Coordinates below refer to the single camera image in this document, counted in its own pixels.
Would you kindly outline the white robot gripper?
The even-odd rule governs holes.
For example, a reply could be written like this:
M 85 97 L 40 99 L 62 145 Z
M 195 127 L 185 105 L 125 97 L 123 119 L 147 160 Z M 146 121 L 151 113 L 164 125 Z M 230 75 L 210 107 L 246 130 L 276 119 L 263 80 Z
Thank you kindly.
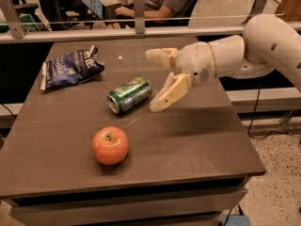
M 157 48 L 145 52 L 146 59 L 171 71 L 163 88 L 150 101 L 150 110 L 160 112 L 179 101 L 192 87 L 211 83 L 216 74 L 214 52 L 209 43 L 197 42 L 176 48 Z

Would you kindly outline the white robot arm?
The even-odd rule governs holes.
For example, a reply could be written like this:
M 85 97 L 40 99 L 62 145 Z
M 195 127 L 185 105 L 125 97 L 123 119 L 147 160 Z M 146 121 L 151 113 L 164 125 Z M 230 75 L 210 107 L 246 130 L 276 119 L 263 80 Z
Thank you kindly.
M 179 101 L 190 87 L 203 86 L 220 77 L 247 79 L 277 70 L 301 90 L 301 36 L 271 14 L 251 18 L 241 36 L 199 41 L 180 50 L 150 49 L 145 56 L 169 71 L 163 88 L 150 101 L 153 112 Z

